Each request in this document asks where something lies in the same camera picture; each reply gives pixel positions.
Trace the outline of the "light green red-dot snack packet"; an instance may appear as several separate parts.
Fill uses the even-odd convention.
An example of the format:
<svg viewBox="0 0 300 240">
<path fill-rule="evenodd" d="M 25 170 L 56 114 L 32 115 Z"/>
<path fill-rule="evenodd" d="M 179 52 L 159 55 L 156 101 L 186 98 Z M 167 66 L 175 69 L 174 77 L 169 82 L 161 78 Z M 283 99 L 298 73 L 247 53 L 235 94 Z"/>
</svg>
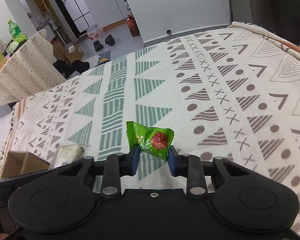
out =
<svg viewBox="0 0 300 240">
<path fill-rule="evenodd" d="M 168 150 L 174 138 L 172 129 L 147 127 L 134 121 L 127 121 L 126 135 L 129 148 L 138 144 L 141 151 L 167 161 Z"/>
</svg>

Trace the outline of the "black and white snack packet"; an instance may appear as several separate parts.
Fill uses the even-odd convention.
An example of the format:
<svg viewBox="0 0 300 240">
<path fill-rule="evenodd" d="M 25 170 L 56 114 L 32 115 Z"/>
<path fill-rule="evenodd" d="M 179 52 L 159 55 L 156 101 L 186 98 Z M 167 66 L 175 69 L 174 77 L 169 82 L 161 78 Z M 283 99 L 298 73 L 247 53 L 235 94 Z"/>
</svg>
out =
<svg viewBox="0 0 300 240">
<path fill-rule="evenodd" d="M 85 157 L 89 148 L 90 145 L 88 144 L 59 145 L 50 162 L 49 169 L 65 166 Z"/>
</svg>

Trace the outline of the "brown cardboard box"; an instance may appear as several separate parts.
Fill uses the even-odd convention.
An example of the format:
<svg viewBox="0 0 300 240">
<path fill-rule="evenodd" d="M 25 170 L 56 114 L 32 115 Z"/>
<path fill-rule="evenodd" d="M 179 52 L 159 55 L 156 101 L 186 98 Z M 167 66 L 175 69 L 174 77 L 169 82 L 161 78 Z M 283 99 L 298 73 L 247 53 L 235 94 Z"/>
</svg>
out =
<svg viewBox="0 0 300 240">
<path fill-rule="evenodd" d="M 30 152 L 9 151 L 0 170 L 0 179 L 47 170 L 49 163 Z"/>
</svg>

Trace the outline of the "patterned bed cover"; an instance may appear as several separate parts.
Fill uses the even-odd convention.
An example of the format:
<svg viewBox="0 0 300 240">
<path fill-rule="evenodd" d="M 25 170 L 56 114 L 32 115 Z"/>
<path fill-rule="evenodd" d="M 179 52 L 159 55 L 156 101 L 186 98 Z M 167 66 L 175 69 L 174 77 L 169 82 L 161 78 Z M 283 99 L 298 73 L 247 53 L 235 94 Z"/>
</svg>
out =
<svg viewBox="0 0 300 240">
<path fill-rule="evenodd" d="M 127 152 L 127 121 L 170 128 L 180 154 L 225 157 L 300 201 L 300 49 L 259 26 L 178 37 L 21 100 L 3 119 L 0 178 L 9 150 L 47 162 L 64 144 L 86 145 L 96 160 Z"/>
</svg>

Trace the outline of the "black shoe left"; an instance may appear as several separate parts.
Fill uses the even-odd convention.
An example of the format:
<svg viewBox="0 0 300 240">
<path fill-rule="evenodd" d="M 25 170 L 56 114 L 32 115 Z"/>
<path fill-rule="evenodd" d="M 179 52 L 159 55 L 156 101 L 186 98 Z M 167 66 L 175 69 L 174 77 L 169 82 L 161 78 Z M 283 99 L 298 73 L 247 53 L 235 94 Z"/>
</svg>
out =
<svg viewBox="0 0 300 240">
<path fill-rule="evenodd" d="M 101 51 L 101 50 L 104 48 L 104 46 L 100 43 L 99 40 L 96 40 L 96 41 L 93 43 L 93 46 L 94 46 L 94 50 L 95 50 L 96 52 Z"/>
</svg>

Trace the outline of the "black shoe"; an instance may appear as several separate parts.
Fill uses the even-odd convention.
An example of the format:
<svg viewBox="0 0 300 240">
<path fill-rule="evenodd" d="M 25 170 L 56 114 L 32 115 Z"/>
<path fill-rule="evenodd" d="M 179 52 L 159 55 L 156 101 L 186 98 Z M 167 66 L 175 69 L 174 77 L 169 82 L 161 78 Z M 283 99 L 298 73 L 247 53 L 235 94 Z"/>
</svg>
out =
<svg viewBox="0 0 300 240">
<path fill-rule="evenodd" d="M 99 40 L 96 40 L 96 41 L 93 43 L 93 46 L 94 46 L 94 50 L 95 50 L 96 52 L 101 51 L 101 50 L 104 48 L 104 46 L 100 43 Z"/>
<path fill-rule="evenodd" d="M 106 38 L 105 38 L 105 44 L 108 45 L 108 46 L 114 46 L 115 45 L 115 40 L 114 38 L 112 37 L 112 35 L 108 35 Z"/>
</svg>

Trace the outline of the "small cardboard box on floor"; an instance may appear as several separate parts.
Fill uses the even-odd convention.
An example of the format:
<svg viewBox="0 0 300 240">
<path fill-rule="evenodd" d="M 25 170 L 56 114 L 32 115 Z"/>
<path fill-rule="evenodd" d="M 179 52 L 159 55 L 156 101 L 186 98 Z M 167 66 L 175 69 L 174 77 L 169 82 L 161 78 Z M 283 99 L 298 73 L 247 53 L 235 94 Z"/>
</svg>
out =
<svg viewBox="0 0 300 240">
<path fill-rule="evenodd" d="M 66 49 L 65 58 L 70 62 L 73 63 L 76 60 L 81 60 L 83 57 L 83 51 L 81 50 L 80 46 L 77 44 L 71 45 L 69 48 Z"/>
</svg>

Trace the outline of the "black shoe right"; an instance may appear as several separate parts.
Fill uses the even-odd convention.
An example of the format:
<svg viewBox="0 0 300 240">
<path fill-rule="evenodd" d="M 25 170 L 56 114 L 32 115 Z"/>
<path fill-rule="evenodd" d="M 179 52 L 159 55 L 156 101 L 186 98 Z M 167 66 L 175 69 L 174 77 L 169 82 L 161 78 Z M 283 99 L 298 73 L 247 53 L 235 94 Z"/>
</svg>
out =
<svg viewBox="0 0 300 240">
<path fill-rule="evenodd" d="M 108 46 L 114 46 L 115 45 L 115 40 L 114 38 L 112 37 L 112 35 L 108 35 L 106 38 L 105 38 L 105 44 L 108 45 Z"/>
</svg>

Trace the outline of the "dotted cloth covered table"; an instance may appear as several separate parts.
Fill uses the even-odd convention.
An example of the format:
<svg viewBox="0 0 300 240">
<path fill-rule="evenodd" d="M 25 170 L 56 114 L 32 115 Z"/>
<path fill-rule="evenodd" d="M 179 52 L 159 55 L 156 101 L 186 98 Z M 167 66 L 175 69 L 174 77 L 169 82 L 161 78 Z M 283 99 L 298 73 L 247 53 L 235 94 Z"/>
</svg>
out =
<svg viewBox="0 0 300 240">
<path fill-rule="evenodd" d="M 53 45 L 42 29 L 0 69 L 0 104 L 17 102 L 64 83 L 66 78 L 53 66 L 52 59 Z"/>
</svg>

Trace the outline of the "red-brown oil bottle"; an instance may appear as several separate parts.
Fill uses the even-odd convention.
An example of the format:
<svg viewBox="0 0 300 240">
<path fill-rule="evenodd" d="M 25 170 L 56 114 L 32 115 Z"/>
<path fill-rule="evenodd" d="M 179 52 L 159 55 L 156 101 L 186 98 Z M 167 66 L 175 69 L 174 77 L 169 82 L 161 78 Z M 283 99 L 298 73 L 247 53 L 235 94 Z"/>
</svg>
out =
<svg viewBox="0 0 300 240">
<path fill-rule="evenodd" d="M 135 18 L 132 15 L 128 15 L 126 18 L 128 29 L 133 37 L 140 36 L 140 31 L 138 29 Z"/>
</svg>

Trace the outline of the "white red plastic bag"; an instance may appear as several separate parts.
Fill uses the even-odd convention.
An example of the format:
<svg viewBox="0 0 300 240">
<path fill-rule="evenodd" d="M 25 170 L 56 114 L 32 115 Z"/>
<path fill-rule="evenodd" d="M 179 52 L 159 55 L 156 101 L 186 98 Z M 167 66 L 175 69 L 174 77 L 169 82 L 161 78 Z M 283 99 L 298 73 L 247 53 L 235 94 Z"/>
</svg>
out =
<svg viewBox="0 0 300 240">
<path fill-rule="evenodd" d="M 93 25 L 89 29 L 87 29 L 87 35 L 89 39 L 96 40 L 100 37 L 102 37 L 105 34 L 105 31 L 103 28 L 99 28 L 97 25 Z"/>
</svg>

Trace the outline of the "white cabinet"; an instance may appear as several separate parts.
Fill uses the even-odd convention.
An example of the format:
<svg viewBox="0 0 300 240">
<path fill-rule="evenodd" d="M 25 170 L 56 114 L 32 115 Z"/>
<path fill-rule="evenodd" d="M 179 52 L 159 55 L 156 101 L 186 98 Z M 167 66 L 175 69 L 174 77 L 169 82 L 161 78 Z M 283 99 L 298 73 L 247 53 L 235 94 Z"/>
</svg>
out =
<svg viewBox="0 0 300 240">
<path fill-rule="evenodd" d="M 131 14 L 127 0 L 83 0 L 95 24 L 106 27 L 119 22 Z"/>
</svg>

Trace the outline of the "green soda bottle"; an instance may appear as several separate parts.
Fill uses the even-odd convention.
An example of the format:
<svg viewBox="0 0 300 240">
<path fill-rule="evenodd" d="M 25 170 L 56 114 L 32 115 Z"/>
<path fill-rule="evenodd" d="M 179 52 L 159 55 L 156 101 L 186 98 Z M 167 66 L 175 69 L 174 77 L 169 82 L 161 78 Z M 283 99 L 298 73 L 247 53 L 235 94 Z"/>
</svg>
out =
<svg viewBox="0 0 300 240">
<path fill-rule="evenodd" d="M 21 43 L 27 40 L 27 36 L 21 31 L 18 24 L 12 22 L 11 20 L 8 20 L 7 23 L 9 33 L 15 42 Z"/>
</svg>

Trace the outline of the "black framed sliding door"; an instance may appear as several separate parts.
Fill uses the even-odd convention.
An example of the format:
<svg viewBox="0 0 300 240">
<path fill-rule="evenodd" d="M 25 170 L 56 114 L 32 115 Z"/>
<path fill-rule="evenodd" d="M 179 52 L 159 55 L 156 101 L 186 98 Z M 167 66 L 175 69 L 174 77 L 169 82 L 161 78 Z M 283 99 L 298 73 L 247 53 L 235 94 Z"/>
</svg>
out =
<svg viewBox="0 0 300 240">
<path fill-rule="evenodd" d="M 76 38 L 95 25 L 88 6 L 83 0 L 55 0 Z"/>
</svg>

